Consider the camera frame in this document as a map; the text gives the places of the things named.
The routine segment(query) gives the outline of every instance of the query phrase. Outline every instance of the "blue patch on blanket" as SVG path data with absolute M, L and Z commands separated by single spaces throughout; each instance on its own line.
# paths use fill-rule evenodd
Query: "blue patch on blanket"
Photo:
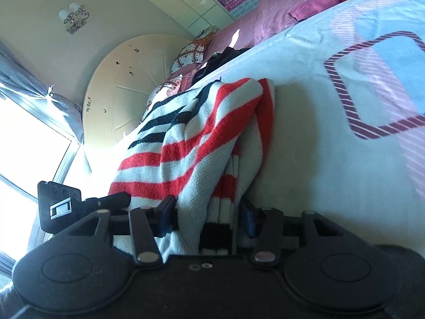
M 373 40 L 395 31 L 411 31 L 425 41 L 425 0 L 406 0 L 360 16 L 356 31 Z M 425 51 L 406 36 L 386 39 L 373 46 L 401 81 L 417 112 L 425 114 Z

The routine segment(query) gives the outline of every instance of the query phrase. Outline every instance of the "window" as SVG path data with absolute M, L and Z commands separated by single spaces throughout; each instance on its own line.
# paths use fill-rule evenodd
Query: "window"
M 24 103 L 0 99 L 0 251 L 15 260 L 25 255 L 31 236 L 44 237 L 37 184 L 62 183 L 79 147 L 42 120 L 49 122 Z

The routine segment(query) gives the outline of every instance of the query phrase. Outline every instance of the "bed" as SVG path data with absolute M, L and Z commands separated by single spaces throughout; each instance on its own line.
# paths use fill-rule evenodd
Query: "bed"
M 270 149 L 246 193 L 254 205 L 294 216 L 315 210 L 371 243 L 425 255 L 425 35 L 417 22 L 424 6 L 349 0 L 257 44 L 191 88 L 244 77 L 275 83 Z M 107 194 L 139 129 L 111 150 L 102 181 L 88 184 L 91 195 Z

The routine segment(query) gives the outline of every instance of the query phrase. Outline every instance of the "striped sweater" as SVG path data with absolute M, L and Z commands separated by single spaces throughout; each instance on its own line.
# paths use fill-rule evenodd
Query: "striped sweater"
M 241 196 L 260 169 L 274 113 L 267 79 L 213 82 L 156 103 L 122 161 L 109 194 L 126 191 L 130 208 L 177 200 L 179 230 L 158 238 L 169 254 L 227 253 Z M 129 238 L 115 246 L 131 253 Z

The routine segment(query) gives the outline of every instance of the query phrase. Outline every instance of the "beige wall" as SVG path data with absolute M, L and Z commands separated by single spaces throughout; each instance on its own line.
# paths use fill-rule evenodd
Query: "beige wall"
M 57 16 L 71 1 L 91 14 L 73 36 Z M 100 61 L 122 42 L 149 33 L 192 39 L 148 0 L 0 0 L 0 40 L 37 78 L 79 104 Z

